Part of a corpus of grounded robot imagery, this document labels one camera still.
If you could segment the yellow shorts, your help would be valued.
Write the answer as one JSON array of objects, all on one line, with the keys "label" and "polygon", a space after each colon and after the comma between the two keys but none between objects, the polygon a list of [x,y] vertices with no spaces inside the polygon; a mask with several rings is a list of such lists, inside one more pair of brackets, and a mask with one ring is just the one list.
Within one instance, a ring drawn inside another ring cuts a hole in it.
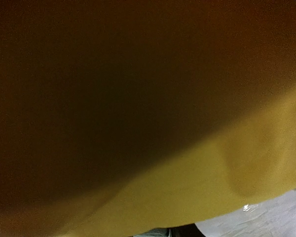
[{"label": "yellow shorts", "polygon": [[128,237],[296,188],[296,0],[0,0],[0,237]]}]

